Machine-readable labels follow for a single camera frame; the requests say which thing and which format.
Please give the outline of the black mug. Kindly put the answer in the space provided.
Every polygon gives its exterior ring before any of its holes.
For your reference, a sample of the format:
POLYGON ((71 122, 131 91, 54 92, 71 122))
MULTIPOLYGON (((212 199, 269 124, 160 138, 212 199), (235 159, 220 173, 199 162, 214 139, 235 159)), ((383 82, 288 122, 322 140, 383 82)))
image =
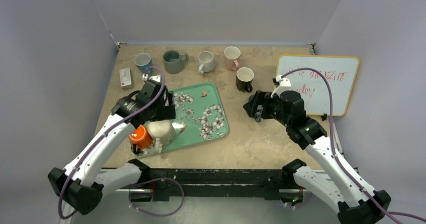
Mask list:
POLYGON ((238 91, 251 93, 253 91, 252 81, 254 72, 251 68, 241 67, 236 72, 236 88, 238 91))

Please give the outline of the orange mug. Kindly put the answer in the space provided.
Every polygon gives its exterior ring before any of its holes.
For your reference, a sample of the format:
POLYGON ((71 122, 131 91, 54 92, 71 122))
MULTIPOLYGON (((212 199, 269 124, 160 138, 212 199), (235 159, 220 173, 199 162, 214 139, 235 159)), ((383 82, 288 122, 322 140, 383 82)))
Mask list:
POLYGON ((135 155, 142 155, 153 144, 153 138, 144 125, 138 126, 129 136, 131 151, 135 155))

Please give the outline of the grey flat-bottom mug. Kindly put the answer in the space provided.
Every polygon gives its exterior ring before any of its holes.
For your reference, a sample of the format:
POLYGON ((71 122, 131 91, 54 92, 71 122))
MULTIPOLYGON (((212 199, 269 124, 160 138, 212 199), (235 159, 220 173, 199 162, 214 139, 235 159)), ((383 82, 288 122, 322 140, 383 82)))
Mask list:
POLYGON ((186 52, 179 53, 175 50, 169 50, 163 54, 164 68, 170 74, 180 73, 184 69, 184 63, 188 60, 189 55, 186 52))

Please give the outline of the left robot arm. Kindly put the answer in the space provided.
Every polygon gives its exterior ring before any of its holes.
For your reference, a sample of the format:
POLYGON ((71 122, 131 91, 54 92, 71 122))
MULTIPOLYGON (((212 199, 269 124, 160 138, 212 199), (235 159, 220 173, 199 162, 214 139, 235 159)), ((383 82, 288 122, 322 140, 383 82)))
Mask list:
POLYGON ((82 215, 92 212, 102 197, 127 185, 144 188, 149 184, 149 167, 131 160, 114 176, 99 172, 108 158, 137 127, 146 122, 176 117, 173 92, 156 81, 147 80, 141 90, 117 100, 101 130, 78 156, 62 169, 54 167, 48 180, 59 197, 58 210, 66 202, 82 215))

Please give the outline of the pink faceted mug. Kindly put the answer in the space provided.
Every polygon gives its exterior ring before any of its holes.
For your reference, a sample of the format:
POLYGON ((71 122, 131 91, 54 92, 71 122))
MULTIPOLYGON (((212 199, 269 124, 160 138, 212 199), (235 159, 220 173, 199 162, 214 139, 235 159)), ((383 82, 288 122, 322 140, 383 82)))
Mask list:
POLYGON ((239 69, 239 59, 241 51, 238 47, 229 46, 224 50, 224 63, 227 70, 233 71, 239 69))

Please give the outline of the cream mug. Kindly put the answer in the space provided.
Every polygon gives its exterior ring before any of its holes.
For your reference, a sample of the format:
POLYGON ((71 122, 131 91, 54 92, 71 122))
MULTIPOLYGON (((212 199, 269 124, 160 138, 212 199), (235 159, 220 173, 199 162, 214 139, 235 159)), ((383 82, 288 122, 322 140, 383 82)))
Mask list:
POLYGON ((154 140, 154 148, 157 154, 160 154, 163 148, 171 144, 176 137, 176 131, 171 120, 150 122, 147 129, 154 140))

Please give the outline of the blue textured mug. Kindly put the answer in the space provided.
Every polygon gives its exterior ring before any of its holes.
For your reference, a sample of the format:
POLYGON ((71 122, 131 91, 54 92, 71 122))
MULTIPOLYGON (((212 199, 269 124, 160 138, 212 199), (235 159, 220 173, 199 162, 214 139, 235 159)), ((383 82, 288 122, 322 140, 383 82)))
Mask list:
POLYGON ((153 64, 151 56, 148 53, 139 53, 135 57, 134 63, 142 74, 152 75, 152 69, 150 69, 150 67, 153 64))

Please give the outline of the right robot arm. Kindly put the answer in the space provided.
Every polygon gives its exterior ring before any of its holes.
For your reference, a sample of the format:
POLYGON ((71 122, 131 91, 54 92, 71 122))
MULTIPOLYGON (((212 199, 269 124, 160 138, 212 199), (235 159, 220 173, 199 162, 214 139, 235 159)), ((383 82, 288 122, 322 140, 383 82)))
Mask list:
POLYGON ((336 151, 321 124, 306 115, 298 92, 288 90, 276 96, 257 91, 243 108, 256 121, 274 119, 284 125, 289 138, 328 175, 318 176, 296 159, 283 167, 282 181, 286 186, 308 189, 337 214, 340 223, 377 223, 384 218, 391 201, 389 194, 375 190, 336 151))

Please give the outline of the white speckled round mug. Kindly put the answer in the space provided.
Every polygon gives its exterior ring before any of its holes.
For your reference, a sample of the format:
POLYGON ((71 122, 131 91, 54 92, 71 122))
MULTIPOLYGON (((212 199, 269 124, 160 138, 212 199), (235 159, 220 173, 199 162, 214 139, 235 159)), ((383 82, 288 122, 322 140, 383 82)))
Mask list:
POLYGON ((209 73, 216 66, 214 55, 209 51, 199 53, 197 62, 199 74, 209 73))

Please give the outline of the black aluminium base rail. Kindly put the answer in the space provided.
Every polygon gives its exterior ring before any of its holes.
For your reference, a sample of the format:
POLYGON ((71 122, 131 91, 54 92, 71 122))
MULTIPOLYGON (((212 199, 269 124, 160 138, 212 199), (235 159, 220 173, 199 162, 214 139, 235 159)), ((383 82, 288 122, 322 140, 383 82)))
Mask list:
POLYGON ((284 170, 279 169, 164 169, 144 170, 135 181, 108 181, 117 169, 101 172, 95 181, 103 185, 105 195, 120 189, 153 189, 154 201, 168 201, 172 196, 187 197, 261 197, 280 200, 282 193, 300 187, 284 170))

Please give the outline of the small white red box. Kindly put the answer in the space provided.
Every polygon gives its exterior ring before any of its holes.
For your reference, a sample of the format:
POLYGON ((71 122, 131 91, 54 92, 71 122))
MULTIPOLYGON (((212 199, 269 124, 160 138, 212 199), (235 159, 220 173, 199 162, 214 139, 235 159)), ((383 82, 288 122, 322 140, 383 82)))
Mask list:
POLYGON ((129 90, 133 88, 133 81, 130 68, 123 68, 119 70, 120 86, 122 90, 129 90))

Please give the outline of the green floral tray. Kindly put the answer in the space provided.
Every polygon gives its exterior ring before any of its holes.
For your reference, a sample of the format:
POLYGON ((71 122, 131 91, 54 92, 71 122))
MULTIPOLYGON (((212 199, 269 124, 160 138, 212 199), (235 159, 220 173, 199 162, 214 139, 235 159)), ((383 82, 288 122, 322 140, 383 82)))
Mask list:
POLYGON ((176 119, 174 140, 162 152, 214 140, 228 133, 229 125, 216 86, 205 82, 173 90, 176 119))

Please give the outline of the grey-blue speckled round mug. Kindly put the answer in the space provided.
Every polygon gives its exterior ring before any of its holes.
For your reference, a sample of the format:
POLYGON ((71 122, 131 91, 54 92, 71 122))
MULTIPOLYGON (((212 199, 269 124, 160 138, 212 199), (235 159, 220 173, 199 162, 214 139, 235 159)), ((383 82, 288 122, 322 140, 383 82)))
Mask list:
POLYGON ((254 120, 259 123, 262 120, 262 111, 263 111, 263 107, 261 105, 257 106, 257 110, 256 113, 254 115, 254 120))

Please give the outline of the yellow framed whiteboard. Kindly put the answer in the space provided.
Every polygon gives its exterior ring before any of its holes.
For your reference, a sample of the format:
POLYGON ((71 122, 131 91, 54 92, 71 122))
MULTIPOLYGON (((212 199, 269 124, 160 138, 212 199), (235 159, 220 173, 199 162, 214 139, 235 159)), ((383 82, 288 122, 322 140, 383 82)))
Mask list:
MULTIPOLYGON (((281 55, 278 58, 276 73, 286 74, 299 68, 313 68, 327 80, 333 97, 333 116, 346 113, 360 60, 357 57, 281 55)), ((319 74, 301 70, 288 75, 292 90, 300 93, 308 115, 330 114, 328 88, 319 74)))

